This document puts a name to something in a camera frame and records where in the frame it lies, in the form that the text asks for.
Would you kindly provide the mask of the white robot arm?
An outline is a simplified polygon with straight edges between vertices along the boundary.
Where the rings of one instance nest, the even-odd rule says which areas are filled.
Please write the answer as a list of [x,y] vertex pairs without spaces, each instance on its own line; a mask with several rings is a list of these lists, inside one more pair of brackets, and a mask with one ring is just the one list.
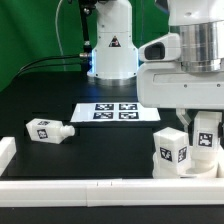
[[224,0],[155,0],[169,14],[169,32],[137,48],[128,0],[98,0],[97,44],[91,81],[137,81],[138,101],[174,108],[183,124],[188,109],[224,110]]

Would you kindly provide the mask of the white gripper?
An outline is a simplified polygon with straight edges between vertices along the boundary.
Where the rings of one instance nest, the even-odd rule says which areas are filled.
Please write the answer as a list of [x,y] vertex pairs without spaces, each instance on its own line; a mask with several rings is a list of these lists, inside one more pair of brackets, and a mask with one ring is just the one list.
[[[224,109],[224,71],[189,74],[177,62],[144,63],[137,74],[138,101],[149,108],[177,108],[176,115],[188,132],[187,109]],[[218,124],[224,138],[224,123]]]

